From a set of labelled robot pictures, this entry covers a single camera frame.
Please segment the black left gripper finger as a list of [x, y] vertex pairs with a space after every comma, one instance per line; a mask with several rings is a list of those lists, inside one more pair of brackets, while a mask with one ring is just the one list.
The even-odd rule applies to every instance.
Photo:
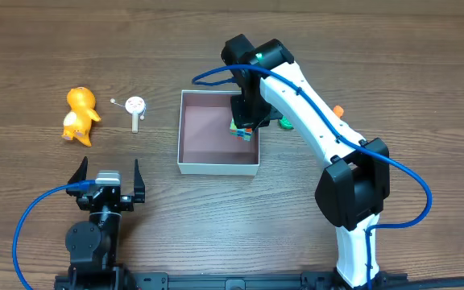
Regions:
[[134, 203], [144, 203], [146, 196], [146, 186], [139, 170], [139, 161], [135, 159], [134, 166]]
[[[86, 180], [88, 169], [88, 158], [85, 156], [81, 161], [79, 168], [74, 172], [72, 177], [68, 180], [68, 184], [75, 184]], [[79, 195], [79, 188], [67, 188], [66, 193], [71, 197], [76, 197]]]

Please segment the multicolour puzzle cube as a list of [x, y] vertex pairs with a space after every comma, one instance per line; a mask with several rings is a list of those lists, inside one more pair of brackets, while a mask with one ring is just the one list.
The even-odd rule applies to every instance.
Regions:
[[253, 130], [251, 128], [237, 128], [232, 119], [230, 122], [230, 134], [238, 139], [249, 142], [253, 135]]

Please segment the white cardboard box pink interior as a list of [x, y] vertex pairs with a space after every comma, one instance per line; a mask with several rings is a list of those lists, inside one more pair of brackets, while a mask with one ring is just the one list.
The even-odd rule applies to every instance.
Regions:
[[259, 135], [244, 141], [230, 133], [230, 99], [237, 91], [188, 90], [180, 94], [177, 165], [185, 175], [254, 176]]

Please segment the white plush duck orange feet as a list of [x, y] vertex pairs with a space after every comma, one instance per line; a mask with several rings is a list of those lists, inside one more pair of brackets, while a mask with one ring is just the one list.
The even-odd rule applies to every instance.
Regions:
[[338, 118], [342, 118], [344, 115], [344, 109], [341, 106], [335, 106], [333, 112]]

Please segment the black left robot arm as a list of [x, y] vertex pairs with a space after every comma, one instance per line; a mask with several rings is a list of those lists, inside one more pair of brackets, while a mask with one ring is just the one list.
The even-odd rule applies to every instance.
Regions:
[[107, 271], [116, 266], [118, 237], [123, 212], [132, 212], [134, 205], [145, 202], [146, 186], [134, 164], [133, 193], [121, 193], [122, 178], [118, 171], [101, 170], [93, 180], [86, 178], [88, 159], [68, 181], [66, 193], [76, 199], [80, 210], [89, 219], [78, 222], [67, 232], [66, 248], [71, 266], [78, 271]]

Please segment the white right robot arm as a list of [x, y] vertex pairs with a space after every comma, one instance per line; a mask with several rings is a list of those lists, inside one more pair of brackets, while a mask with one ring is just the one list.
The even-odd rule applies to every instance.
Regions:
[[226, 41], [221, 58], [232, 66], [242, 90], [231, 99], [234, 125], [255, 131], [285, 117], [322, 163], [315, 200], [336, 228], [336, 270], [349, 288], [365, 288], [379, 273], [375, 238], [365, 233], [379, 221], [389, 195], [389, 166], [356, 148], [387, 157], [386, 144], [381, 139], [366, 141], [343, 122], [279, 40], [256, 48], [240, 34]]

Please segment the green round lid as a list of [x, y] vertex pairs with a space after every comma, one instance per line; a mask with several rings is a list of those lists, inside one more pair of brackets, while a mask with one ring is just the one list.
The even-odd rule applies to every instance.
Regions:
[[279, 126], [284, 130], [292, 130], [293, 125], [289, 122], [289, 120], [283, 116], [281, 119], [278, 120]]

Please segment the orange bear figurine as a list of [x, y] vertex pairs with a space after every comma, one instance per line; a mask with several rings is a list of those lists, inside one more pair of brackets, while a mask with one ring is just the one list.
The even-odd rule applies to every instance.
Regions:
[[77, 139], [85, 146], [91, 147], [89, 133], [92, 123], [102, 120], [95, 110], [94, 94], [86, 87], [76, 87], [68, 92], [66, 99], [71, 110], [64, 117], [61, 137], [66, 140]]

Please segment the white wooden rattle drum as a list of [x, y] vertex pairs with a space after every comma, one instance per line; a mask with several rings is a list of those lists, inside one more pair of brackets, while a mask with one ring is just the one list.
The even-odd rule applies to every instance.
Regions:
[[122, 107], [131, 115], [131, 133], [137, 134], [139, 132], [139, 122], [145, 119], [147, 112], [147, 103], [144, 99], [139, 96], [133, 96], [120, 104], [114, 98], [111, 98], [110, 103]]

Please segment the black mounting rail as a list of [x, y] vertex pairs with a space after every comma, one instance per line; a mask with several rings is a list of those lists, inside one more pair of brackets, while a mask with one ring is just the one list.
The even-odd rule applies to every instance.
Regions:
[[[55, 278], [54, 289], [130, 289], [130, 290], [334, 290], [349, 286], [335, 271], [304, 271], [300, 274], [262, 275], [169, 275], [164, 272], [117, 275], [79, 274]], [[373, 289], [464, 288], [464, 276], [410, 281], [406, 274], [381, 271], [371, 282]]]

